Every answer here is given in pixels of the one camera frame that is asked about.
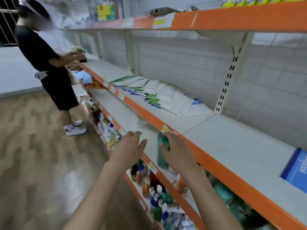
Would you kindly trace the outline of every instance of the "baseboard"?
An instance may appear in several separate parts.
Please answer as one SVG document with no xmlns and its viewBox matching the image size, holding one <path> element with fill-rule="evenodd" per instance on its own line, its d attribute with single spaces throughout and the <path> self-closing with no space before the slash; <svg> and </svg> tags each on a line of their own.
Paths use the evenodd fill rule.
<svg viewBox="0 0 307 230">
<path fill-rule="evenodd" d="M 23 95 L 23 94 L 28 94 L 28 93 L 35 93 L 35 92 L 40 92 L 40 91 L 44 91 L 44 88 L 35 87 L 35 88 L 17 90 L 13 92 L 0 93 L 0 99 L 8 98 L 8 97 L 15 97 L 15 96 Z"/>
</svg>

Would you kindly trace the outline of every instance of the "shoe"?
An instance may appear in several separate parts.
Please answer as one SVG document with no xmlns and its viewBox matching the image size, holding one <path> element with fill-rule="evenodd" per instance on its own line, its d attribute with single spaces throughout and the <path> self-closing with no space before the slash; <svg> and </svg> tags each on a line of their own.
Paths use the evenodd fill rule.
<svg viewBox="0 0 307 230">
<path fill-rule="evenodd" d="M 87 128 L 79 128 L 79 127 L 74 127 L 71 131 L 68 131 L 66 129 L 66 135 L 67 136 L 72 136 L 72 135 L 81 135 L 87 131 Z"/>
<path fill-rule="evenodd" d="M 78 127 L 80 126 L 81 124 L 83 124 L 83 121 L 82 120 L 78 120 L 78 121 L 75 121 L 72 123 L 75 127 Z"/>
</svg>

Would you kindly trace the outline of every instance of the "black t-shirt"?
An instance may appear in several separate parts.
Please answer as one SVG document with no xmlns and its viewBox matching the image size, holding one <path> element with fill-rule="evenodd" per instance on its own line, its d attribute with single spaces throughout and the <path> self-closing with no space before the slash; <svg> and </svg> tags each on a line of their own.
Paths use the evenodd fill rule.
<svg viewBox="0 0 307 230">
<path fill-rule="evenodd" d="M 59 55 L 36 32 L 17 25 L 15 37 L 22 54 L 36 70 L 66 73 L 65 67 L 56 68 L 48 62 L 50 59 L 59 58 Z"/>
</svg>

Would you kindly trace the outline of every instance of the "window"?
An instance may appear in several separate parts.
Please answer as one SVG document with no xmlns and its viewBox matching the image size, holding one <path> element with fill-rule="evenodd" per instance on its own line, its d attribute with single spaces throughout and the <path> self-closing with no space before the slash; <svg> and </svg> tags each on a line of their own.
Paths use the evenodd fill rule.
<svg viewBox="0 0 307 230">
<path fill-rule="evenodd" d="M 0 47 L 17 45 L 14 36 L 18 21 L 17 5 L 18 0 L 0 0 Z"/>
</svg>

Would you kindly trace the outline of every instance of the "black hair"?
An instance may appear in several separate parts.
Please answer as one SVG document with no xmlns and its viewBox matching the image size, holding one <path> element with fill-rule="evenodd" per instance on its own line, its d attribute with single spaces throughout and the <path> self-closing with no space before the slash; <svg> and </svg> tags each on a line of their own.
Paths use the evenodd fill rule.
<svg viewBox="0 0 307 230">
<path fill-rule="evenodd" d="M 36 10 L 40 15 L 42 15 L 46 20 L 51 20 L 50 15 L 48 14 L 47 10 L 42 6 L 41 3 L 35 0 L 25 0 L 34 10 Z M 29 13 L 34 14 L 29 7 L 24 5 L 19 5 L 18 13 L 21 18 L 28 17 Z"/>
</svg>

